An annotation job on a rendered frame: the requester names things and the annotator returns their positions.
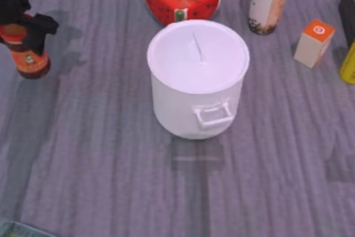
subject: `orange box top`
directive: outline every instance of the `orange box top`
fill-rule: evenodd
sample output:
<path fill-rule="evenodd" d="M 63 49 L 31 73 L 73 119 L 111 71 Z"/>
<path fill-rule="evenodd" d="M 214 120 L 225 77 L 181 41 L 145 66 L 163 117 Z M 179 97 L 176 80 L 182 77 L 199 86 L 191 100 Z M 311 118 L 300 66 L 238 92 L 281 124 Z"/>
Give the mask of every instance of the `orange box top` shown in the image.
<path fill-rule="evenodd" d="M 333 28 L 329 24 L 320 21 L 319 19 L 315 19 L 311 22 L 310 25 L 306 27 L 305 30 L 303 30 L 303 32 L 306 35 L 323 43 L 325 40 L 328 39 L 329 36 L 331 36 L 335 32 L 335 28 Z"/>

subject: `yellow can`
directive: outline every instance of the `yellow can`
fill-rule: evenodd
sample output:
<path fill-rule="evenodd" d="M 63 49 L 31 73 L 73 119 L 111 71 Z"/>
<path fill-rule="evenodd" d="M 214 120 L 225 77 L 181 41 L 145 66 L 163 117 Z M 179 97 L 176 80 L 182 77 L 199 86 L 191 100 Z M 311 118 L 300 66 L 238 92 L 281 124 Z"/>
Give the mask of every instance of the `yellow can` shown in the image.
<path fill-rule="evenodd" d="M 350 47 L 343 66 L 339 72 L 340 78 L 346 83 L 355 84 L 355 42 Z"/>

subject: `orange and white box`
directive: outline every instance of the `orange and white box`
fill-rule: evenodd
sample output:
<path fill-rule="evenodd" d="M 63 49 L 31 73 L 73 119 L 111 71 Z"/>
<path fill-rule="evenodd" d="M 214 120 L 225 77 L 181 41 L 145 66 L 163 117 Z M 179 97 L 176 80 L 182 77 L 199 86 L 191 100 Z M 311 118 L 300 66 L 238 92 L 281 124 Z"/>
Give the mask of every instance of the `orange and white box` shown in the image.
<path fill-rule="evenodd" d="M 303 30 L 293 58 L 307 67 L 313 68 L 324 56 L 334 32 L 335 28 L 315 19 Z"/>

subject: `pot handle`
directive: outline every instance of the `pot handle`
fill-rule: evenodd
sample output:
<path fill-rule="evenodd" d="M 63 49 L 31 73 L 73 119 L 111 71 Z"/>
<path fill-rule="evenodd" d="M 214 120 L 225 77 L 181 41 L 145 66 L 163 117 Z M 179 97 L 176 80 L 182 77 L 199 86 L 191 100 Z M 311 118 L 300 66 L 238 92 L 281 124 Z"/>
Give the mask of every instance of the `pot handle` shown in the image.
<path fill-rule="evenodd" d="M 225 117 L 222 117 L 220 119 L 214 119 L 214 120 L 204 120 L 202 118 L 202 114 L 203 113 L 212 113 L 212 112 L 217 112 L 219 110 L 223 110 L 225 112 Z M 209 127 L 213 127 L 213 126 L 218 126 L 218 125 L 222 125 L 228 122 L 231 122 L 234 120 L 234 117 L 229 109 L 229 104 L 228 102 L 223 103 L 222 105 L 220 105 L 219 107 L 208 107 L 208 108 L 194 108 L 194 114 L 197 117 L 197 120 L 200 123 L 200 126 L 203 129 L 209 128 Z"/>

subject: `white jar lid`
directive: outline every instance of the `white jar lid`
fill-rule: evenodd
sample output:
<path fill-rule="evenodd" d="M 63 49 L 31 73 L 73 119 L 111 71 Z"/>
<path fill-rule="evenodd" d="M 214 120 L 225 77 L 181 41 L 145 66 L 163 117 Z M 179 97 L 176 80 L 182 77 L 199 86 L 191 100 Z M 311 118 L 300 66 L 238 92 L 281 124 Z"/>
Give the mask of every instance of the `white jar lid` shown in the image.
<path fill-rule="evenodd" d="M 150 42 L 148 65 L 166 86 L 189 94 L 225 90 L 249 66 L 249 50 L 232 29 L 212 21 L 172 23 Z"/>

